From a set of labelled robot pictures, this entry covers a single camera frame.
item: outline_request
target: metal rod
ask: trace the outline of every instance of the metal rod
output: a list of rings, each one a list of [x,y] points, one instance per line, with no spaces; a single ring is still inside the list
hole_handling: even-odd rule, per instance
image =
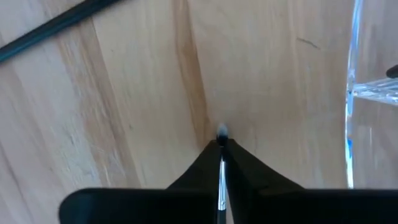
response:
[[[0,63],[120,0],[86,0],[0,49]]]

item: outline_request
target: black stick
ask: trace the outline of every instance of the black stick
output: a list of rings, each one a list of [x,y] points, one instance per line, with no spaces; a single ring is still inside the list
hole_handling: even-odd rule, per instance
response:
[[[0,49],[0,63],[120,0],[86,0]]]

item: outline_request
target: wooden surface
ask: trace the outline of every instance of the wooden surface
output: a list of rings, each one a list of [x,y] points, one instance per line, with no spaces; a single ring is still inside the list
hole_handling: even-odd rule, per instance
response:
[[[7,0],[5,44],[78,1]],[[305,187],[346,187],[353,1],[135,0],[0,65],[0,223],[83,187],[163,188],[225,122]]]
[[[359,83],[386,77],[398,64],[398,15],[394,0],[365,1],[359,40]],[[398,108],[356,99],[353,123],[354,186],[398,188]]]

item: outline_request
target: black cable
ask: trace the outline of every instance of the black cable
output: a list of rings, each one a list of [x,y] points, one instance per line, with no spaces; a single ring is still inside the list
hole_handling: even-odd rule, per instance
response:
[[[0,63],[120,0],[86,0],[0,49]]]

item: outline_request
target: black wire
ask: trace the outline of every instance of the black wire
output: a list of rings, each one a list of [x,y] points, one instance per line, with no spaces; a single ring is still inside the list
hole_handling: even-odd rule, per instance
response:
[[[0,49],[0,63],[120,0],[86,0]]]

